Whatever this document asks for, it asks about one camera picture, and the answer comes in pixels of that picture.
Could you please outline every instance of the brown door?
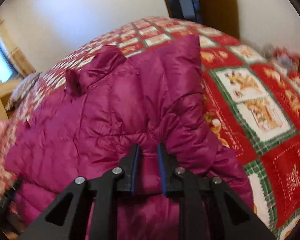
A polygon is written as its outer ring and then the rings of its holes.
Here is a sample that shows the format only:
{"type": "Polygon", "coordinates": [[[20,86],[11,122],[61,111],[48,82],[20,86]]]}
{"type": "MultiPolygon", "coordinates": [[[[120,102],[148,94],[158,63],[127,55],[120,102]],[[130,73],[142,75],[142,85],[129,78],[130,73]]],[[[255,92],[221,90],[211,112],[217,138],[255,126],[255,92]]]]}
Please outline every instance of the brown door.
{"type": "Polygon", "coordinates": [[[239,38],[237,0],[199,0],[202,24],[239,38]]]}

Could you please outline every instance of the metal bolt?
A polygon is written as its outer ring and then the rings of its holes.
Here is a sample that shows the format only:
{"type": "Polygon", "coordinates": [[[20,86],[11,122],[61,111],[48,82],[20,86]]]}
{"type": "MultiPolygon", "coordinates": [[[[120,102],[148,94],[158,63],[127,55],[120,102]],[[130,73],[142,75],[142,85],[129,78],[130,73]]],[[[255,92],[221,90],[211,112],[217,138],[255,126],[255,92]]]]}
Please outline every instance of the metal bolt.
{"type": "Polygon", "coordinates": [[[122,172],[122,169],[120,167],[116,167],[112,169],[113,174],[120,174],[122,172]]]}
{"type": "Polygon", "coordinates": [[[76,184],[82,184],[82,183],[84,183],[84,181],[85,181],[85,178],[84,177],[77,177],[75,180],[74,180],[74,182],[76,183],[76,184]]]}
{"type": "Polygon", "coordinates": [[[213,177],[212,181],[214,184],[220,184],[222,182],[222,179],[220,177],[213,177]]]}
{"type": "Polygon", "coordinates": [[[186,171],[186,169],[185,169],[184,167],[177,167],[177,168],[175,169],[175,172],[176,172],[177,174],[184,174],[185,171],[186,171]]]}

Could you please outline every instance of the white wall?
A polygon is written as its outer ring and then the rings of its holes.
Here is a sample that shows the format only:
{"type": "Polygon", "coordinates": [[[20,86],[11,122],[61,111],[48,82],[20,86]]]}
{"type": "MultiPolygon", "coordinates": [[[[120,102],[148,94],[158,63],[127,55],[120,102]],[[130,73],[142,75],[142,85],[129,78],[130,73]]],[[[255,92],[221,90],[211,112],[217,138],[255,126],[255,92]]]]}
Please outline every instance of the white wall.
{"type": "Polygon", "coordinates": [[[242,40],[300,54],[300,17],[289,0],[238,0],[242,40]]]}
{"type": "Polygon", "coordinates": [[[13,41],[39,71],[130,21],[168,16],[164,0],[5,0],[0,14],[13,41]]]}

